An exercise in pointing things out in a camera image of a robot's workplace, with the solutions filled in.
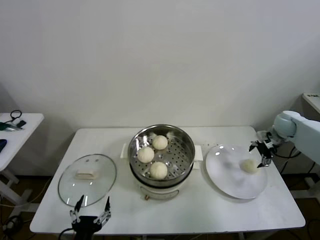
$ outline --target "white table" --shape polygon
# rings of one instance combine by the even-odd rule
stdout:
[[[0,139],[7,140],[6,146],[0,152],[0,174],[4,175],[9,180],[7,184],[0,181],[0,193],[15,205],[22,205],[26,203],[32,190],[26,189],[21,196],[16,194],[10,186],[12,183],[17,184],[19,180],[10,171],[8,171],[6,167],[42,122],[44,115],[41,113],[23,113],[20,119],[26,122],[22,127],[23,130],[10,132],[0,131]],[[2,113],[0,115],[0,122],[6,122],[9,120],[11,120],[9,113]],[[23,207],[16,207],[10,216],[18,215],[20,212],[35,212],[37,207],[37,204],[28,204]]]
[[[256,132],[249,126],[183,127],[201,145],[203,156],[216,144],[249,146]],[[110,196],[112,217],[99,235],[202,234],[299,228],[305,219],[286,187],[275,165],[267,171],[268,185],[252,200],[236,199],[220,191],[207,177],[203,166],[192,170],[179,195],[171,200],[144,200],[135,185],[129,162],[121,159],[124,143],[139,128],[80,129],[76,132],[42,202],[32,220],[35,233],[60,233],[71,226],[70,206],[58,195],[58,181],[74,160],[89,154],[111,157],[117,167],[117,178],[107,196],[82,208],[81,215],[98,215]]]

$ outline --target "black cable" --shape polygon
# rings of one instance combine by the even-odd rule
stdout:
[[[314,161],[313,164],[312,164],[312,167],[311,167],[310,170],[307,172],[308,174],[311,173],[311,171],[312,171],[312,169],[314,169],[315,165],[316,165],[316,162]]]
[[[61,240],[62,234],[64,234],[64,233],[67,232],[67,231],[71,231],[71,230],[73,230],[73,228],[66,228],[65,230],[63,230],[62,232],[60,232],[59,237],[58,237],[58,240]]]
[[[274,152],[273,154],[274,154],[275,156],[279,157],[279,158],[283,158],[283,159],[293,159],[293,158],[298,157],[298,156],[301,154],[301,152],[298,152],[296,155],[293,155],[293,156],[280,156],[280,155],[276,154],[275,152]]]
[[[293,231],[287,230],[292,236],[294,236],[296,239],[298,240],[302,240],[301,237],[299,237],[296,233],[294,233]]]
[[[15,112],[18,112],[18,113],[19,113],[19,116],[13,116],[13,114],[14,114]],[[20,110],[18,110],[18,109],[17,109],[17,110],[13,110],[12,112],[10,112],[11,120],[5,121],[4,123],[7,124],[7,123],[10,123],[10,122],[13,122],[15,119],[20,118],[21,116],[22,116],[22,111],[20,111]]]
[[[289,159],[292,158],[291,155],[292,155],[292,153],[294,152],[295,149],[296,149],[295,146],[291,149],[290,154],[289,154]],[[284,170],[285,170],[285,168],[286,168],[286,166],[287,166],[287,164],[288,164],[289,159],[285,162],[282,170],[280,171],[280,174],[282,174],[282,173],[284,172]]]

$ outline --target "dough ball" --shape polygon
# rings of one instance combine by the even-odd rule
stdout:
[[[164,179],[168,174],[167,166],[160,161],[154,162],[150,167],[150,176],[154,179],[161,180]]]
[[[137,157],[139,161],[144,164],[150,163],[155,157],[155,152],[151,147],[145,146],[143,148],[140,148]]]
[[[152,146],[157,150],[163,150],[168,146],[168,139],[165,136],[156,136],[152,141]]]
[[[259,168],[257,168],[258,165],[259,164],[256,160],[247,159],[240,164],[240,168],[249,174],[255,174],[260,170]]]

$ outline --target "table leg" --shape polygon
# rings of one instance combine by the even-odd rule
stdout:
[[[320,181],[315,183],[311,177],[306,177],[305,182],[310,187],[308,190],[290,191],[294,199],[312,199],[315,198],[320,203]]]
[[[0,181],[0,193],[3,197],[8,199],[14,205],[17,205],[11,212],[10,217],[19,215],[21,212],[32,212],[35,213],[38,209],[39,203],[28,203],[32,190],[27,189],[21,196],[15,193],[8,185]]]
[[[2,181],[0,181],[0,193],[3,197],[8,199],[15,205],[21,205],[26,202],[23,200],[23,198],[21,198],[21,196],[16,194],[8,185],[4,184]]]
[[[8,169],[1,171],[1,174],[6,177],[6,179],[13,181],[15,184],[19,183],[19,179]]]

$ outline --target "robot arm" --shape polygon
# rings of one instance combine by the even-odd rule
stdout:
[[[283,111],[276,116],[270,131],[258,132],[260,141],[252,142],[249,151],[257,147],[262,156],[258,167],[267,167],[273,153],[285,143],[292,142],[295,148],[320,164],[320,122],[306,119],[294,111]]]

